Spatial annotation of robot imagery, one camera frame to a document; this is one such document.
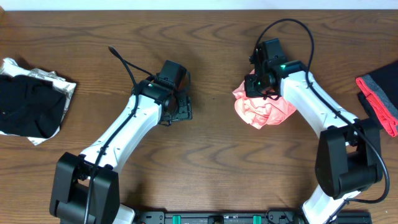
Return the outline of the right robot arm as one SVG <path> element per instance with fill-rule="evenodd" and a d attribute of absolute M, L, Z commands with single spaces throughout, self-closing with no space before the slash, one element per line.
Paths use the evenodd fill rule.
<path fill-rule="evenodd" d="M 315 191 L 299 211 L 279 210 L 276 218 L 280 223 L 371 223 L 370 213 L 343 207 L 382 178 L 377 126 L 342 108 L 301 61 L 288 60 L 278 39 L 258 44 L 249 60 L 254 74 L 244 77 L 246 95 L 287 100 L 319 139 Z"/>

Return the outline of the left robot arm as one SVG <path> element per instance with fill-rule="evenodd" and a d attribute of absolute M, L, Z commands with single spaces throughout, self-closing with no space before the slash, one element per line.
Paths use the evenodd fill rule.
<path fill-rule="evenodd" d="M 132 223 L 135 211 L 120 202 L 119 175 L 142 138 L 158 124 L 192 118 L 187 87 L 190 73 L 166 61 L 155 77 L 142 80 L 126 107 L 79 155 L 66 152 L 57 162 L 49 212 L 61 223 Z"/>

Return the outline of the pink printed shirt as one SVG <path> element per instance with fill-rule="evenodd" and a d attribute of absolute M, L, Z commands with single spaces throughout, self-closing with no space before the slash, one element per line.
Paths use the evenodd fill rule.
<path fill-rule="evenodd" d="M 270 98 L 249 98 L 246 96 L 244 81 L 232 94 L 235 97 L 234 109 L 237 115 L 247 124 L 256 129 L 265 125 L 279 125 L 296 112 L 296 107 L 280 97 L 278 100 Z"/>

